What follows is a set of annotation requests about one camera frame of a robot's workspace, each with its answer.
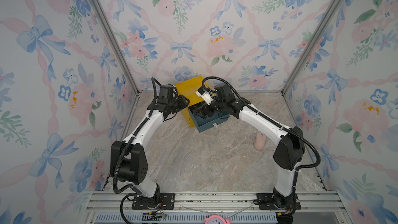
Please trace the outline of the pink computer mouse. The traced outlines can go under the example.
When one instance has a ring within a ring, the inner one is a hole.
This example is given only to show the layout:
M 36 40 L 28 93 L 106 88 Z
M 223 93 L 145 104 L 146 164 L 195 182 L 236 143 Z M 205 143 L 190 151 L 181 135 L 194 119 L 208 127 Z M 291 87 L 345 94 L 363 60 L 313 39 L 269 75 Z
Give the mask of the pink computer mouse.
M 263 133 L 257 133 L 254 141 L 254 148 L 256 150 L 263 150 L 267 142 L 267 137 Z

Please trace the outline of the teal blue drawer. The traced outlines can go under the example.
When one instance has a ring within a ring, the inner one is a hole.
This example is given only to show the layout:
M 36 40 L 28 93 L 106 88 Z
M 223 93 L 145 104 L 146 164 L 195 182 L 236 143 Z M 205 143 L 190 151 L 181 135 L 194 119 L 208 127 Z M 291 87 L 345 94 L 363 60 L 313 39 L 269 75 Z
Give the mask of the teal blue drawer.
M 226 122 L 230 117 L 227 112 L 219 112 L 217 110 L 211 112 L 207 106 L 203 101 L 188 107 L 190 117 L 199 133 L 217 127 Z

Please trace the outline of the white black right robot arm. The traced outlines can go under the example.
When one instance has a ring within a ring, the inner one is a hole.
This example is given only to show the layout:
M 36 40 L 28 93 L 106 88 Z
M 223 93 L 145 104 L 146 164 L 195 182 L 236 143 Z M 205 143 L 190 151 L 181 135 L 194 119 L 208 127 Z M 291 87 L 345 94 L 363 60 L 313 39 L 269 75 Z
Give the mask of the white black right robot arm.
M 292 129 L 275 121 L 245 98 L 233 97 L 227 101 L 205 96 L 203 99 L 201 112 L 205 117 L 215 112 L 227 112 L 258 129 L 276 145 L 273 159 L 278 165 L 278 174 L 271 202 L 278 209 L 286 209 L 286 215 L 292 214 L 296 210 L 296 184 L 304 154 L 304 142 L 299 128 Z

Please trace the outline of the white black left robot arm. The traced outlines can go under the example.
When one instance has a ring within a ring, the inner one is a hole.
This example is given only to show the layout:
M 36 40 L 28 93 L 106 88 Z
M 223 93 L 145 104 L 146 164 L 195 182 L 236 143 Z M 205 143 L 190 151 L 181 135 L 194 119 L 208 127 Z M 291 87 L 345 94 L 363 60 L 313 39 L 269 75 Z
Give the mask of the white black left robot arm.
M 113 191 L 120 194 L 131 188 L 138 197 L 137 205 L 155 208 L 160 204 L 160 186 L 148 175 L 145 146 L 155 130 L 170 114 L 188 107 L 190 100 L 183 95 L 172 99 L 156 99 L 148 106 L 140 124 L 122 141 L 114 141 L 110 154 L 110 174 Z

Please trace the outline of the yellow plastic drawer cabinet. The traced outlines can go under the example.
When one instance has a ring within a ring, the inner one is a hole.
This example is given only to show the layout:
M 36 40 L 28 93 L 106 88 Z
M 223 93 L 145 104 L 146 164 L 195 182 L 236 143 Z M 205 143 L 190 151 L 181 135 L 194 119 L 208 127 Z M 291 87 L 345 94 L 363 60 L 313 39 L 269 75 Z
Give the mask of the yellow plastic drawer cabinet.
M 196 95 L 197 90 L 202 86 L 202 81 L 203 77 L 197 76 L 195 78 L 176 84 L 179 95 L 185 96 L 190 101 L 189 106 L 202 102 L 203 99 Z M 195 124 L 189 114 L 189 108 L 186 107 L 181 111 L 181 113 L 187 121 L 188 126 L 190 128 L 194 127 Z

